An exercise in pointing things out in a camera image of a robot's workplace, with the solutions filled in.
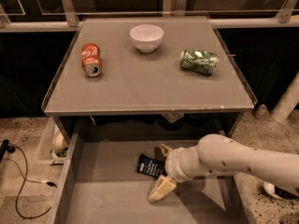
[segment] white bowl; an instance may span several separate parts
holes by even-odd
[[[161,44],[164,31],[159,26],[143,24],[132,28],[130,36],[139,50],[150,53]]]

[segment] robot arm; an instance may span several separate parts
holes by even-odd
[[[166,156],[168,176],[158,179],[149,196],[152,202],[172,191],[177,182],[238,172],[254,175],[299,196],[299,155],[246,147],[219,134],[204,136],[196,147],[171,149],[161,145],[161,149]]]

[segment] speckled floor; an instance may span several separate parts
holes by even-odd
[[[27,157],[29,172],[27,178],[43,179],[58,183],[62,166],[50,166],[36,160],[36,150],[48,118],[0,119],[0,140],[8,139],[21,147]],[[233,135],[239,143],[256,148],[297,153],[299,150],[299,111],[293,111],[282,125],[273,121],[269,114],[255,119],[246,113]],[[19,150],[6,153],[19,164],[24,172],[25,163]],[[299,223],[299,201],[277,201],[267,196],[261,186],[263,181],[245,174],[239,174],[240,183],[249,201],[249,211],[256,223]],[[15,210],[15,199],[23,179],[12,161],[0,163],[0,223],[46,223],[48,214],[36,219],[23,219]],[[38,216],[51,205],[55,188],[45,184],[26,183],[19,200],[20,212],[27,216]]]

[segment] gray table surface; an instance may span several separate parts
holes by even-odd
[[[152,53],[133,45],[129,32],[139,24],[164,29]],[[81,67],[82,45],[101,50],[103,71],[87,77]],[[184,49],[219,56],[211,77],[179,67]],[[50,116],[212,113],[251,110],[253,103],[206,17],[87,19],[45,108]]]

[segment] cable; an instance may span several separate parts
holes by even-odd
[[[5,161],[13,161],[13,162],[18,166],[19,171],[20,171],[20,173],[21,173],[21,176],[23,177],[23,182],[22,182],[22,184],[21,184],[21,188],[20,188],[20,190],[19,190],[19,193],[18,193],[17,198],[16,198],[16,202],[15,202],[15,209],[16,209],[16,212],[18,213],[18,215],[19,215],[20,217],[22,217],[22,218],[24,218],[24,219],[36,219],[36,218],[42,217],[42,216],[44,216],[45,214],[47,214],[47,213],[49,212],[49,210],[51,209],[51,207],[50,207],[48,210],[46,210],[44,213],[42,213],[42,214],[40,214],[40,215],[38,215],[38,216],[34,216],[34,217],[26,217],[26,216],[24,216],[24,215],[19,211],[19,209],[18,209],[19,197],[20,197],[21,191],[22,191],[22,189],[23,189],[23,187],[24,187],[24,185],[25,185],[25,182],[27,181],[27,182],[39,183],[39,184],[41,184],[41,183],[43,183],[43,182],[36,182],[36,181],[31,181],[31,180],[28,180],[28,179],[27,179],[27,174],[28,174],[28,162],[27,162],[27,158],[26,158],[25,153],[23,152],[23,150],[22,150],[20,147],[14,145],[14,144],[11,144],[11,143],[9,143],[9,144],[10,144],[11,146],[15,147],[16,149],[18,149],[18,150],[22,153],[22,155],[23,155],[23,157],[24,157],[24,159],[25,159],[25,167],[26,167],[26,168],[25,168],[25,175],[24,175],[24,174],[21,172],[21,168],[20,168],[20,166],[19,166],[18,163],[16,163],[15,161],[13,161],[13,160],[11,160],[11,159],[4,159]],[[48,181],[48,182],[45,182],[45,183],[46,183],[48,186],[57,188],[56,184],[54,184],[53,182],[49,182],[49,181]]]

